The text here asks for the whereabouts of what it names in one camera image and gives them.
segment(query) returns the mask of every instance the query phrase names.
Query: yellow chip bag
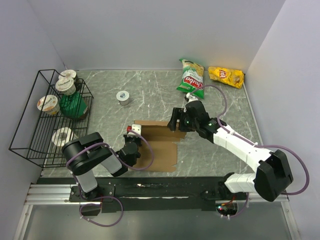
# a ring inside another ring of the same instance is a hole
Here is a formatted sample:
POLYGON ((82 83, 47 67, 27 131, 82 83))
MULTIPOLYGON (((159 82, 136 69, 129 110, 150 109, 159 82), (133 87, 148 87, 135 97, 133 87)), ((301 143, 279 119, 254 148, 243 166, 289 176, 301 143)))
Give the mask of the yellow chip bag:
POLYGON ((228 84, 238 89, 244 84, 245 76, 241 70, 210 66, 208 68, 208 73, 212 80, 228 84))

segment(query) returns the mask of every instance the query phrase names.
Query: brown cardboard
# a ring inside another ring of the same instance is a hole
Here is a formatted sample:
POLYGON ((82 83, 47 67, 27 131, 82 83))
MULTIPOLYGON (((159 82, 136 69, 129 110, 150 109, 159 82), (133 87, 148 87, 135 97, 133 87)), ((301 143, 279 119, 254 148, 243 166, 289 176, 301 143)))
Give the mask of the brown cardboard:
MULTIPOLYGON (((186 133, 178 129, 170 131, 167 121, 135 120, 134 123, 142 126, 141 135, 148 141, 154 153, 153 164, 146 171, 174 172, 178 158, 176 142, 184 139, 186 133)), ((148 146, 143 141, 141 142, 142 146, 139 147, 141 157, 137 159, 135 168, 146 167, 152 159, 148 146)))

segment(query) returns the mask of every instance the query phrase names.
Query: logo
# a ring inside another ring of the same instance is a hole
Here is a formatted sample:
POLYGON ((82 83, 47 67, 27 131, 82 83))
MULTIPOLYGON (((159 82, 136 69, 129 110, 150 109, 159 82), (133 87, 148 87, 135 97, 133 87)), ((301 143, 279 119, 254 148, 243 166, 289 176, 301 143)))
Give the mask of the logo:
POLYGON ((225 79, 227 77, 227 73, 223 70, 219 70, 219 75, 221 79, 225 79))
POLYGON ((50 97, 49 99, 46 99, 46 102, 43 104, 43 106, 46 106, 47 104, 49 104, 52 100, 52 97, 50 97))
POLYGON ((58 86, 60 87, 60 86, 66 85, 66 84, 70 83, 70 81, 71 81, 71 79, 68 81, 65 81, 63 83, 59 83, 58 86))
POLYGON ((195 80, 193 77, 191 76, 186 76, 183 81, 187 84, 190 84, 191 86, 195 87, 195 88, 200 88, 202 87, 204 84, 202 82, 199 82, 197 80, 195 80))

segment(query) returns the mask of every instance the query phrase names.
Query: white wall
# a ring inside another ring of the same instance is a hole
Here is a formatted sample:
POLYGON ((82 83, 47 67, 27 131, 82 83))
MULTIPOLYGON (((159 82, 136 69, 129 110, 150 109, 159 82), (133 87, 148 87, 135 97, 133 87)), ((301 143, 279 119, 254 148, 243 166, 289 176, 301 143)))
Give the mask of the white wall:
POLYGON ((246 71, 285 0, 28 0, 68 68, 246 71))
MULTIPOLYGON (((302 239, 319 239, 320 1, 286 0, 246 74, 246 87, 265 144, 296 151, 310 172, 305 193, 290 197, 302 239)), ((290 159, 293 184, 305 174, 290 159)))
MULTIPOLYGON (((0 238, 9 240, 29 185, 41 170, 10 152, 9 144, 37 71, 63 70, 64 65, 26 0, 1 1, 0 32, 0 238)), ((31 117, 25 124, 31 126, 35 120, 36 116, 31 117)))

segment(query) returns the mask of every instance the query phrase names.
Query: cup lid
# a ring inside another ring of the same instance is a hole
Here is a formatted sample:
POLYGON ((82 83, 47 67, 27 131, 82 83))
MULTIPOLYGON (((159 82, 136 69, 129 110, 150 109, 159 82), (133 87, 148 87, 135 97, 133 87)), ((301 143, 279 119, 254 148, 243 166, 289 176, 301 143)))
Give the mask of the cup lid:
POLYGON ((77 72, 75 70, 72 70, 72 69, 67 69, 67 70, 64 70, 63 72, 60 73, 61 75, 58 76, 59 80, 60 79, 63 79, 63 78, 68 78, 68 77, 71 77, 71 78, 75 78, 76 75, 77 75, 77 72))
POLYGON ((127 91, 119 91, 116 94, 116 99, 118 99, 119 101, 126 101, 129 98, 129 93, 127 91))

